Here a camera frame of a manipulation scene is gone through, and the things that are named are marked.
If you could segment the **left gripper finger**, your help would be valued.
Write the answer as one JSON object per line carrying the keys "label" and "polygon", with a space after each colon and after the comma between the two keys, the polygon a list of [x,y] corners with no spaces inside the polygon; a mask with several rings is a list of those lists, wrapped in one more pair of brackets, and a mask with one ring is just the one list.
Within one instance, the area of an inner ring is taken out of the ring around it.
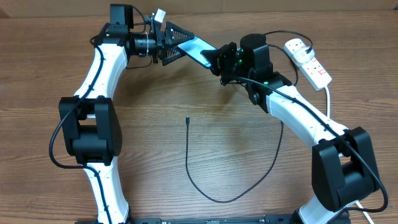
{"label": "left gripper finger", "polygon": [[186,53],[179,49],[177,46],[172,48],[163,49],[160,55],[160,59],[162,61],[162,65],[166,66],[177,59],[186,56]]}
{"label": "left gripper finger", "polygon": [[165,24],[165,45],[168,47],[175,47],[186,41],[194,39],[193,32],[185,30],[169,21]]}

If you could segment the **blue Samsung Galaxy smartphone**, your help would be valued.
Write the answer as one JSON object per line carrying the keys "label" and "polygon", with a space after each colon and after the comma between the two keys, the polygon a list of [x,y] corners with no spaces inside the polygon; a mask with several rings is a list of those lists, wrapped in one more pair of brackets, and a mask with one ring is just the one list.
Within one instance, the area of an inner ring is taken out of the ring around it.
{"label": "blue Samsung Galaxy smartphone", "polygon": [[216,48],[201,38],[195,36],[192,40],[178,44],[177,47],[186,53],[190,58],[206,69],[211,68],[211,63],[201,53],[203,50],[216,50]]}

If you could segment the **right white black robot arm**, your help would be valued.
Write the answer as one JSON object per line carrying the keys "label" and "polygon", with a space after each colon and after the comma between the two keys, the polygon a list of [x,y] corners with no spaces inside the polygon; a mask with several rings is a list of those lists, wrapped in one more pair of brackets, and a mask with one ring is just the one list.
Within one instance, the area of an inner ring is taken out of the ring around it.
{"label": "right white black robot arm", "polygon": [[286,124],[311,149],[315,195],[291,215],[291,223],[343,222],[356,201],[385,190],[369,134],[333,121],[274,71],[264,34],[249,34],[219,49],[198,39],[195,50],[194,58],[222,85],[243,83],[252,104]]}

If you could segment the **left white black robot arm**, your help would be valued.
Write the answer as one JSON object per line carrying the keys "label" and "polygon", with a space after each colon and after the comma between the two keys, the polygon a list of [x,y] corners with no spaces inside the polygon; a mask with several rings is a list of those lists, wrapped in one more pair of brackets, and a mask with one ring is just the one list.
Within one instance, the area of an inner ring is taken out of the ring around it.
{"label": "left white black robot arm", "polygon": [[132,56],[167,65],[185,56],[177,46],[195,37],[165,22],[161,9],[143,16],[143,30],[135,32],[136,10],[128,4],[110,5],[110,21],[90,40],[95,56],[85,81],[58,105],[60,123],[55,132],[63,133],[66,150],[76,159],[73,168],[88,176],[98,208],[94,223],[132,223],[118,171],[123,135],[113,104],[121,74],[129,69]]}

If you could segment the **white charger plug adapter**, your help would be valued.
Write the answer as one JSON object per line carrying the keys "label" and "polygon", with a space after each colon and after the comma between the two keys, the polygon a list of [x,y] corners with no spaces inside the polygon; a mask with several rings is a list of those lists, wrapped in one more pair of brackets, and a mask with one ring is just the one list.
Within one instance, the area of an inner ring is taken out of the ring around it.
{"label": "white charger plug adapter", "polygon": [[311,47],[304,47],[297,50],[293,56],[297,63],[303,64],[314,58],[315,51]]}

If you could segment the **white power strip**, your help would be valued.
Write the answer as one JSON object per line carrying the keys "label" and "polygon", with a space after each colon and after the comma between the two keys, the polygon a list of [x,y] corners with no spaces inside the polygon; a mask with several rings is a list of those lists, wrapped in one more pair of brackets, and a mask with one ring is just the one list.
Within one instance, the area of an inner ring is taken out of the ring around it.
{"label": "white power strip", "polygon": [[296,62],[293,54],[297,50],[300,50],[304,47],[307,47],[304,42],[301,39],[296,38],[287,41],[284,45],[284,50],[287,52],[305,78],[309,81],[312,87],[314,87],[316,91],[322,90],[328,86],[328,84],[332,81],[332,78],[321,65],[321,63],[316,59],[316,57],[303,64]]}

